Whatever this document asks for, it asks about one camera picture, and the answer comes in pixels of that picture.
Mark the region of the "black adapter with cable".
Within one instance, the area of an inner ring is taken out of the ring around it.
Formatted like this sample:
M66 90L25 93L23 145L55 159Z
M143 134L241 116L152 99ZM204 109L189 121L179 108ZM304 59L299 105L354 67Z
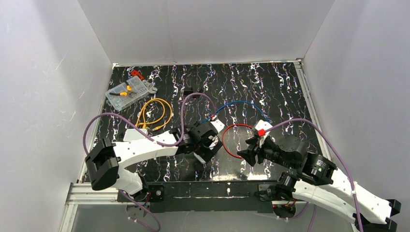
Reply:
M192 93L203 93L203 88L202 87L200 87L200 88L185 87L182 90L182 93L183 93L183 96L188 96Z

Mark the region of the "white network switch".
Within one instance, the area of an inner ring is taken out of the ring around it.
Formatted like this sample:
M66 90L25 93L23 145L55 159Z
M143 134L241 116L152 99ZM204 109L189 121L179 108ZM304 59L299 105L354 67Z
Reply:
M193 153L194 157L201 163L201 164L206 164L206 161L198 154L196 154L195 152Z
M138 132L136 129L127 129L124 134L123 141L130 142L130 141L140 140L144 138L145 136L142 133Z

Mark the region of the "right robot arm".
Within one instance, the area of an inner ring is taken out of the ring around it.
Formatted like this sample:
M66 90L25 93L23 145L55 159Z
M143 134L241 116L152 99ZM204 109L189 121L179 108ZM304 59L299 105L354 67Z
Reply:
M308 151L306 142L295 136L274 141L271 136L254 136L246 140L248 148L239 154L254 166L269 160L289 169L275 185L255 192L262 201L286 201L279 207L279 216L290 218L293 200L302 200L333 212L356 229L365 232L395 232L397 223L391 217L398 214L401 203L382 199L355 184L329 159Z

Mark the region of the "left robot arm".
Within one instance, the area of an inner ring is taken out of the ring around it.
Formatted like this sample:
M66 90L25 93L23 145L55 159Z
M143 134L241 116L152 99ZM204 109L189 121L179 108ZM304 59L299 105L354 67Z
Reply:
M127 167L158 157L193 154L206 164L222 147L218 134L225 128L220 120L195 123L187 129L174 129L154 136L150 141L146 134L142 138L113 143L104 138L91 149L85 158L91 188L94 191L114 187L131 196L148 191L144 178L127 170Z

